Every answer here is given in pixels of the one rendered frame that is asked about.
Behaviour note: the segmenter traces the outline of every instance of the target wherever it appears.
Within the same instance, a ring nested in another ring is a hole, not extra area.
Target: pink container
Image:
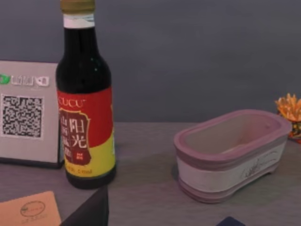
[[[278,166],[292,125],[258,110],[235,111],[174,137],[180,188],[205,203],[222,202]]]

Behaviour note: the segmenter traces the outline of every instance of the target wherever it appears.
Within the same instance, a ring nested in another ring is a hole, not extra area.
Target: red label
[[[89,94],[68,94],[61,91],[57,94],[67,170],[83,177],[98,176],[109,171],[115,161],[112,151],[114,147],[111,144],[114,142],[111,88]],[[93,156],[108,159],[93,161]],[[101,161],[104,161],[103,166],[98,167]]]

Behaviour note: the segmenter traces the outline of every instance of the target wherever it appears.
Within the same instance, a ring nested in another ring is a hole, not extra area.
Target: bottle neck
[[[94,15],[64,15],[65,56],[98,54]]]

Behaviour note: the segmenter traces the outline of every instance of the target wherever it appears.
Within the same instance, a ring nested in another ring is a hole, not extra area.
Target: soy sauce bottle
[[[66,175],[76,188],[95,189],[116,173],[111,73],[97,47],[95,0],[61,0],[61,10],[64,55],[56,86]]]

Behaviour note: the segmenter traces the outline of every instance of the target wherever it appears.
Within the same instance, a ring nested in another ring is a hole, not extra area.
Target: brown paper
[[[59,226],[61,218],[53,192],[0,203],[0,226]]]

